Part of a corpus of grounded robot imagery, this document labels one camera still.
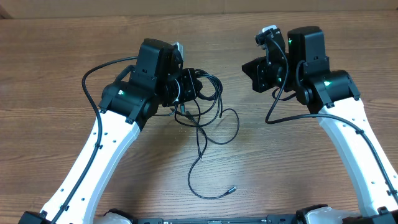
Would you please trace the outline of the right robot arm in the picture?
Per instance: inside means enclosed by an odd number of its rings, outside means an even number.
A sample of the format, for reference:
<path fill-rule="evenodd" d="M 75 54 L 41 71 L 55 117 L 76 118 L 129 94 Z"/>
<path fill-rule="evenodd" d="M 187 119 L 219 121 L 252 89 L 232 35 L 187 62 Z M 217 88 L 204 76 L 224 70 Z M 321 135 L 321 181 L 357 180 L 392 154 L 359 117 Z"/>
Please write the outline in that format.
<path fill-rule="evenodd" d="M 294 223 L 396 223 L 397 172 L 382 149 L 364 110 L 361 94 L 345 70 L 331 70 L 325 38 L 317 26 L 282 35 L 271 25 L 259 31 L 263 57 L 245 63 L 243 72 L 258 93 L 282 93 L 308 108 L 336 147 L 358 199 L 357 212 L 319 204 L 297 210 Z"/>

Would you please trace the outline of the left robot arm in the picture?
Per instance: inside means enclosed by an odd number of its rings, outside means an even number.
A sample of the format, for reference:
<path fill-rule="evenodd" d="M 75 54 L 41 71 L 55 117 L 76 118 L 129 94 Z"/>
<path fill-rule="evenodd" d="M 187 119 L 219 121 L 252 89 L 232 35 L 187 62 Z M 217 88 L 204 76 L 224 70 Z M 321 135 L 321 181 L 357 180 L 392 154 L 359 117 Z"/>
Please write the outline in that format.
<path fill-rule="evenodd" d="M 67 177 L 39 212 L 24 212 L 20 223 L 93 223 L 100 198 L 119 161 L 159 106 L 194 100 L 201 83 L 183 67 L 183 46 L 145 39 L 136 64 L 107 85 L 90 136 Z"/>

